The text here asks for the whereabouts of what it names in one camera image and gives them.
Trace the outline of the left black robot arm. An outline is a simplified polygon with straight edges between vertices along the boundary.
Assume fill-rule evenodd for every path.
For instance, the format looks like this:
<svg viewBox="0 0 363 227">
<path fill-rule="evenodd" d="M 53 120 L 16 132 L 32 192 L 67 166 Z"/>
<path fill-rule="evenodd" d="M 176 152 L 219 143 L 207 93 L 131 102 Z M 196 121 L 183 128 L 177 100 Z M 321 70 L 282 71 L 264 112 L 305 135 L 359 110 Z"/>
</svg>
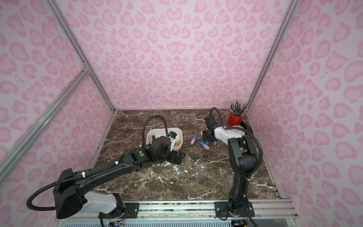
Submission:
<svg viewBox="0 0 363 227">
<path fill-rule="evenodd" d="M 150 168 L 154 164 L 167 161 L 179 165 L 185 153 L 173 149 L 177 136 L 174 131 L 166 129 L 165 135 L 157 137 L 152 144 L 146 144 L 143 139 L 141 147 L 123 154 L 117 161 L 77 172 L 73 172 L 71 168 L 66 169 L 57 182 L 33 193 L 26 206 L 33 211 L 55 211 L 58 219 L 69 218 L 80 211 L 99 212 L 100 218 L 124 218 L 130 212 L 118 193 L 105 195 L 92 190 L 123 175 Z M 48 189 L 53 189 L 55 206 L 35 206 L 33 199 Z"/>
</svg>

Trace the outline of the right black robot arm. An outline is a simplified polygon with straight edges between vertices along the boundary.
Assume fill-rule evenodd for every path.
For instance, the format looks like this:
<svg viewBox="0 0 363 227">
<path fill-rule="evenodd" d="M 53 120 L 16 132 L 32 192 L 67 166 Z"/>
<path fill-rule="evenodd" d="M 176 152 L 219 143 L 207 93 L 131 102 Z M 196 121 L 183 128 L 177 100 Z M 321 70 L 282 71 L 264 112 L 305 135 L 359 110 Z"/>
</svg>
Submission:
<svg viewBox="0 0 363 227">
<path fill-rule="evenodd" d="M 218 124 L 212 115 L 216 111 L 221 119 L 221 113 L 213 107 L 205 118 L 206 130 L 203 130 L 202 140 L 212 146 L 223 142 L 228 146 L 230 166 L 233 170 L 233 185 L 227 202 L 216 202 L 216 216 L 221 220 L 231 217 L 254 217 L 252 204 L 247 197 L 251 177 L 261 166 L 263 151 L 257 138 L 241 126 L 227 128 L 223 122 Z"/>
</svg>

